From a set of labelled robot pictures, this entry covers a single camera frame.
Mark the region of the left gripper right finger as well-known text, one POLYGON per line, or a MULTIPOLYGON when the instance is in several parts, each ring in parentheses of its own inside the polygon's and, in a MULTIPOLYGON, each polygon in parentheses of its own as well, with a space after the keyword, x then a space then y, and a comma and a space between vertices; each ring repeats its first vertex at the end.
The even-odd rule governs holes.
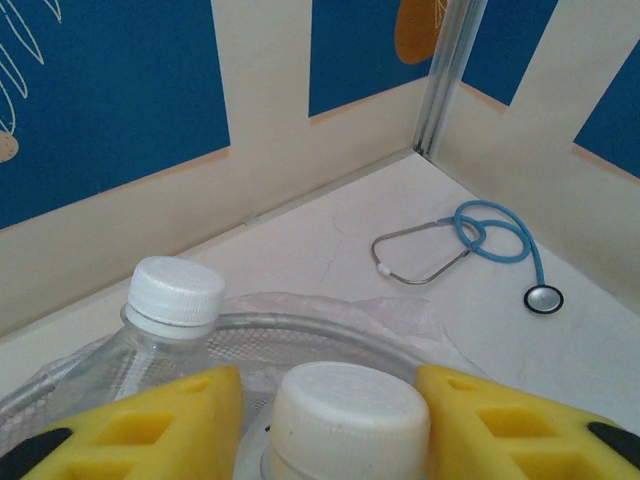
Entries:
POLYGON ((422 365, 427 480, 640 480, 640 436, 594 413, 422 365))

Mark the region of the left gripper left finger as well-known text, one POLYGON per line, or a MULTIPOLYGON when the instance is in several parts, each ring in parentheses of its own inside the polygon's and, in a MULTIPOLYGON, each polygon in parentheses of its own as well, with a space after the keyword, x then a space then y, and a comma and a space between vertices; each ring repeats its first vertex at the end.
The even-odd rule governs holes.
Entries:
POLYGON ((219 366, 48 425, 0 456, 0 480, 232 480, 243 389, 219 366))

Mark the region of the clear bottle red white label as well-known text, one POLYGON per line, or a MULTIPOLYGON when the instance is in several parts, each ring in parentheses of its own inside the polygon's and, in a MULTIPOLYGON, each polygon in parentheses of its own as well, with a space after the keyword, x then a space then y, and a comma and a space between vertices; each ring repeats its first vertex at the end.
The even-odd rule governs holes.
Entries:
POLYGON ((217 327, 225 280, 169 256, 141 260, 121 309, 122 327, 55 387, 50 423, 213 366, 207 341, 217 327))

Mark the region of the large pale green bottle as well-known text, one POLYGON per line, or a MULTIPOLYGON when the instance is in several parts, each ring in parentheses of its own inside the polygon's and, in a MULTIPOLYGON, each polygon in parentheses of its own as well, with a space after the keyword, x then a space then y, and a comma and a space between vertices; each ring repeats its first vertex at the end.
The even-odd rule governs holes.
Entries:
POLYGON ((271 410, 261 480, 425 480, 431 418, 404 380, 317 361, 284 376, 271 410))

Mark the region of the grey translucent waste bin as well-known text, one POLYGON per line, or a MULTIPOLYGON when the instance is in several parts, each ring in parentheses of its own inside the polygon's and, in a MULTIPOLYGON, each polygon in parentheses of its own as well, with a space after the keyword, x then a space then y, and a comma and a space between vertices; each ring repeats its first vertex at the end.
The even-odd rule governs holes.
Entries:
POLYGON ((232 480, 254 400, 285 373, 341 361, 359 375, 412 383, 423 364, 475 371, 449 341, 396 338, 287 314, 225 314, 193 328, 144 321, 122 328, 6 402, 41 400, 38 428, 0 455, 0 480, 232 480))

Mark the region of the blue stethoscope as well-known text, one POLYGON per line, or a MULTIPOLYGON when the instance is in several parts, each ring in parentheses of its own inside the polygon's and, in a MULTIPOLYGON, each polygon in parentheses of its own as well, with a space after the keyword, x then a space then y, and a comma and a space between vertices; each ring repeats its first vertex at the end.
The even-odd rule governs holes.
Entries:
POLYGON ((542 258, 531 231, 512 210, 496 202, 469 200, 461 203, 449 217, 381 235, 372 241, 370 254, 380 275, 410 286, 422 286, 435 281, 456 263, 470 255, 476 255, 493 263, 505 265, 520 263, 530 258, 534 266, 535 284, 523 294, 525 308, 536 315, 553 315, 560 311, 565 303, 565 297, 561 290, 546 282, 542 258), (488 218, 480 220, 468 216, 466 212, 474 208, 494 210, 501 213, 503 217, 501 219, 488 218), (383 242, 447 226, 454 229, 458 241, 463 245, 463 250, 424 279, 410 280, 397 274, 386 266, 378 255, 377 247, 383 242), (490 228, 512 233, 520 241, 521 251, 516 255, 499 255, 485 249, 484 243, 488 238, 488 230, 490 228))

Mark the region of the aluminium corner post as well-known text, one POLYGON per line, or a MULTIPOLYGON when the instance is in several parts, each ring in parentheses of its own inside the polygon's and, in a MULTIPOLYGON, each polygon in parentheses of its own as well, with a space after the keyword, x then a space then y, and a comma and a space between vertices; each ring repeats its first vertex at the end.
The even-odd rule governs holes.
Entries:
POLYGON ((413 149, 434 161, 488 0, 448 0, 431 60, 413 149))

